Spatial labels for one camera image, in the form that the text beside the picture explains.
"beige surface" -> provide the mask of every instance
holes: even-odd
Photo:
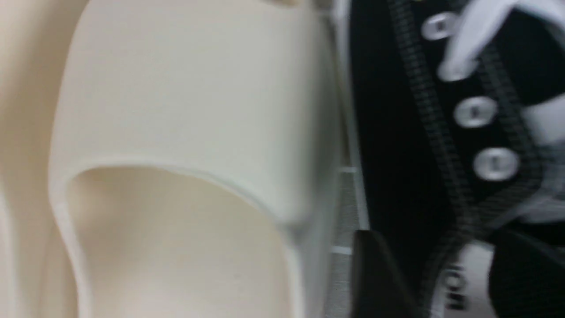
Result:
[[[46,281],[67,281],[47,199],[47,157],[63,66],[83,0],[0,4],[0,317],[49,316]],[[72,297],[75,288],[60,290]],[[58,317],[65,316],[58,312]]]
[[[322,315],[341,148],[309,5],[90,1],[50,166],[81,318]],[[257,232],[219,226],[226,213]]]

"black canvas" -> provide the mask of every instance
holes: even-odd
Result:
[[[565,316],[563,306],[542,306],[543,296],[527,310],[509,312],[508,304],[519,297],[501,296],[505,293],[501,290],[512,287],[505,285],[503,276],[512,272],[505,266],[519,263],[504,261],[513,257],[540,260],[528,263],[528,270],[524,264],[513,268],[514,273],[552,268],[555,282],[563,282],[565,275],[558,270],[563,252],[557,242],[565,233],[555,232],[549,238],[539,228],[558,228],[565,218],[565,140],[540,143],[535,125],[524,116],[528,109],[565,93],[563,46],[550,24],[515,10],[482,51],[471,76],[441,80],[437,70],[448,38],[427,40],[421,28],[430,17],[457,14],[466,4],[465,0],[352,0],[350,4],[347,67],[370,229],[378,233],[361,233],[356,239],[355,318],[391,311],[398,317],[431,316],[438,278],[462,247],[474,240],[495,249],[496,280],[489,292],[499,317],[531,317],[534,311]],[[496,102],[496,117],[481,127],[462,127],[454,118],[455,108],[477,96]],[[508,149],[519,159],[511,176],[496,181],[479,176],[477,157],[491,148]],[[544,215],[543,220],[536,219]],[[520,250],[529,252],[513,253]],[[375,278],[374,268],[394,279]],[[516,281],[522,289],[528,288],[527,282],[526,276]],[[379,290],[383,288],[401,299],[370,300],[386,294]],[[565,304],[562,288],[555,287],[551,295],[552,302]]]

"black plastic piece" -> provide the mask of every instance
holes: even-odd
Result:
[[[357,231],[351,267],[351,318],[416,318],[418,308],[383,238]]]

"sneaker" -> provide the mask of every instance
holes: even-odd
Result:
[[[376,232],[356,237],[353,317],[565,315],[565,231],[532,233],[565,220],[565,5],[340,7],[352,161]]]

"sneaker tongue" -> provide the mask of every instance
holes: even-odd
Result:
[[[464,246],[439,276],[432,318],[565,317],[565,231],[526,225]]]
[[[474,241],[439,276],[432,303],[433,318],[496,318],[488,295],[494,247]]]
[[[516,230],[499,231],[493,242],[489,295],[498,317],[564,317],[562,246]]]

